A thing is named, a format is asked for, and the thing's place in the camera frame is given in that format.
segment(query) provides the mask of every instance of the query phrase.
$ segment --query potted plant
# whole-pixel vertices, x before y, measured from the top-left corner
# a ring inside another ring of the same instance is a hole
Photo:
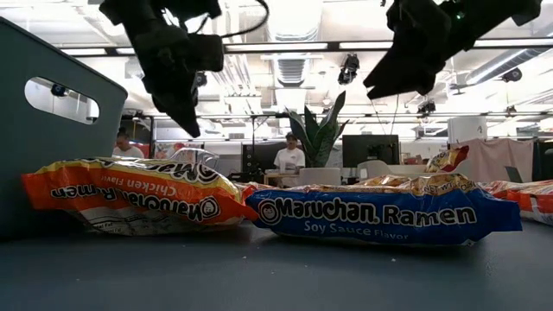
[[[302,142],[307,168],[300,170],[300,183],[340,185],[340,168],[325,168],[328,157],[338,137],[346,128],[346,121],[338,123],[338,113],[346,103],[346,92],[338,96],[328,114],[317,123],[315,115],[305,106],[303,118],[297,113],[289,113],[292,133]]]

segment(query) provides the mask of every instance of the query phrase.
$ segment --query blue ramen package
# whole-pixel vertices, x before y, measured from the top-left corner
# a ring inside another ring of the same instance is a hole
[[[463,175],[265,189],[246,204],[257,212],[256,226],[297,237],[461,245],[491,232],[522,231],[517,203],[493,198]]]

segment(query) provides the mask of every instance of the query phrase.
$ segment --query gray table surface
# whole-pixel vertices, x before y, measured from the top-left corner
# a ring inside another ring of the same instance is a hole
[[[551,310],[553,228],[413,249],[232,232],[0,244],[2,310]]]

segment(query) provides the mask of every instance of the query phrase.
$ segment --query man in white shirt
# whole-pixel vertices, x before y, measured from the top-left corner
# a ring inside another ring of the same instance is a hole
[[[117,147],[113,150],[113,156],[144,158],[144,153],[137,147],[130,145],[129,135],[124,128],[119,129]]]
[[[298,173],[300,168],[305,168],[305,155],[303,151],[297,148],[297,137],[292,133],[286,135],[286,149],[279,150],[275,158],[275,166],[281,172]],[[295,187],[296,178],[283,178],[283,185],[286,187]]]

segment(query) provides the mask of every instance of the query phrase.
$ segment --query snake plant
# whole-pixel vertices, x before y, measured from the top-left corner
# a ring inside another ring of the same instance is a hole
[[[305,106],[303,118],[290,111],[289,120],[292,133],[302,142],[308,168],[324,168],[328,157],[338,137],[346,128],[347,120],[341,126],[338,123],[338,113],[346,103],[346,92],[338,96],[328,114],[317,123],[315,114]]]

